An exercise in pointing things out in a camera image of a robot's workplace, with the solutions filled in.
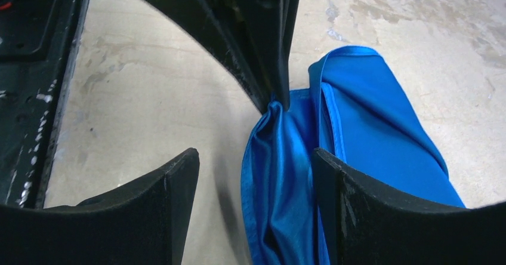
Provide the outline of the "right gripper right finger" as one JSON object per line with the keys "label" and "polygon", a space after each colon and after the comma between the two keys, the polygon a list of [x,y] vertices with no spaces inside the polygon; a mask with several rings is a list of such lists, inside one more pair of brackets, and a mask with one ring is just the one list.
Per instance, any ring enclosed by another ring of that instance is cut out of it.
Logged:
{"label": "right gripper right finger", "polygon": [[331,264],[504,264],[505,204],[464,209],[399,191],[325,149],[311,155]]}

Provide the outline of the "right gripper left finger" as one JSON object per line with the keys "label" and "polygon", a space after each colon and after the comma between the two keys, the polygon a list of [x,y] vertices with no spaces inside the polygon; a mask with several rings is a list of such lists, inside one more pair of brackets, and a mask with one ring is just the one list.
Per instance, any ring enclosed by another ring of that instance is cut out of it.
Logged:
{"label": "right gripper left finger", "polygon": [[180,264],[199,165],[189,148],[75,206],[1,206],[1,263]]}

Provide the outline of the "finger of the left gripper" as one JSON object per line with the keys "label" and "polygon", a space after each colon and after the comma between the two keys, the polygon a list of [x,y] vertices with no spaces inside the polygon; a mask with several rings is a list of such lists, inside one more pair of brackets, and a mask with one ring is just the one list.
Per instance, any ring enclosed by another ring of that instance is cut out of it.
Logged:
{"label": "finger of the left gripper", "polygon": [[144,0],[177,23],[242,87],[260,112],[285,100],[285,0]]}
{"label": "finger of the left gripper", "polygon": [[297,18],[298,4],[300,0],[282,0],[281,9],[281,29],[280,29],[280,59],[279,59],[279,80],[280,85],[277,88],[276,97],[283,105],[284,110],[290,107],[289,98],[289,55],[291,52],[292,39],[294,34],[295,20]]}

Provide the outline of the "blue cloth napkin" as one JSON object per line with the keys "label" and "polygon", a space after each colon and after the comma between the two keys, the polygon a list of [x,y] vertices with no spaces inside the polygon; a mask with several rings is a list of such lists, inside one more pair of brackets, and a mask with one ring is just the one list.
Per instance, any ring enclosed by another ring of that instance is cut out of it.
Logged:
{"label": "blue cloth napkin", "polygon": [[328,264],[313,199],[310,155],[321,147],[371,177],[430,201],[462,207],[437,147],[374,49],[337,48],[308,70],[310,86],[277,101],[251,132],[241,199],[254,264]]}

